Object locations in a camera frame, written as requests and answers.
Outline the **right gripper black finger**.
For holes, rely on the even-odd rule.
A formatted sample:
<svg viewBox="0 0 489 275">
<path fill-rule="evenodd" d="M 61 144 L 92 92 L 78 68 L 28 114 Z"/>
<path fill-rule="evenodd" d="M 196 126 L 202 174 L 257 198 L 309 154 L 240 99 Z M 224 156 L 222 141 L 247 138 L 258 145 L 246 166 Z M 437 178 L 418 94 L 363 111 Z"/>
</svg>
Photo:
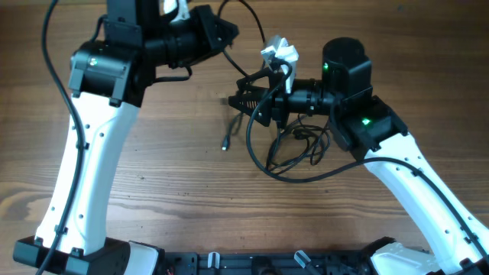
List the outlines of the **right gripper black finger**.
<svg viewBox="0 0 489 275">
<path fill-rule="evenodd" d="M 258 91 L 259 89 L 264 89 L 264 87 L 256 86 L 254 82 L 259 79 L 263 79 L 265 77 L 270 77 L 274 73 L 269 70 L 269 69 L 262 69 L 257 71 L 256 73 L 253 73 L 251 75 L 245 76 L 244 78 L 239 79 L 236 82 L 236 85 L 238 87 L 238 90 L 240 92 L 255 92 Z"/>
<path fill-rule="evenodd" d="M 228 97 L 228 105 L 236 110 L 251 116 L 259 103 L 264 99 L 268 90 L 259 89 L 253 92 L 237 91 L 236 95 Z M 255 119 L 259 124 L 268 127 L 271 121 L 271 100 L 265 99 L 264 104 L 260 107 Z"/>
</svg>

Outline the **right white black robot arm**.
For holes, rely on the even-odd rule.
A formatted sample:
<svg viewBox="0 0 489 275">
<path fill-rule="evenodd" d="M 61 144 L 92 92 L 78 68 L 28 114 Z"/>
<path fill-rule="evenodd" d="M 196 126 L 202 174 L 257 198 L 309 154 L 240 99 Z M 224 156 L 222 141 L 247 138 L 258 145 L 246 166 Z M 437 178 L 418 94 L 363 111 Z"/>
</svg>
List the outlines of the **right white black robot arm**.
<svg viewBox="0 0 489 275">
<path fill-rule="evenodd" d="M 488 229 L 457 199 L 421 153 L 401 118 L 373 93 L 371 61 L 359 40 L 339 37 L 322 50 L 321 79 L 298 79 L 298 54 L 282 37 L 262 50 L 265 67 L 237 82 L 228 100 L 251 122 L 294 129 L 288 118 L 324 115 L 324 128 L 311 127 L 315 141 L 306 156 L 319 159 L 335 143 L 374 174 L 397 198 L 432 248 L 431 254 L 393 238 L 367 246 L 359 266 L 374 274 L 486 274 Z"/>
</svg>

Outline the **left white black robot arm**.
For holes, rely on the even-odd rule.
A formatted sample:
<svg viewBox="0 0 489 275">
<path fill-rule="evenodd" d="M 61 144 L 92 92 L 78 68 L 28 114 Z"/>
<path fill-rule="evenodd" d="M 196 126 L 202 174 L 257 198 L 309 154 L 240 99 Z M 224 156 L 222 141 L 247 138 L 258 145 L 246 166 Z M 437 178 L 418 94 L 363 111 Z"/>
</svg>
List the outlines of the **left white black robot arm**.
<svg viewBox="0 0 489 275">
<path fill-rule="evenodd" d="M 106 233 L 110 192 L 145 90 L 159 66 L 190 70 L 238 36 L 208 5 L 109 1 L 94 35 L 71 56 L 60 91 L 70 113 L 63 159 L 36 233 L 15 243 L 16 262 L 38 273 L 172 274 L 162 248 Z"/>
</svg>

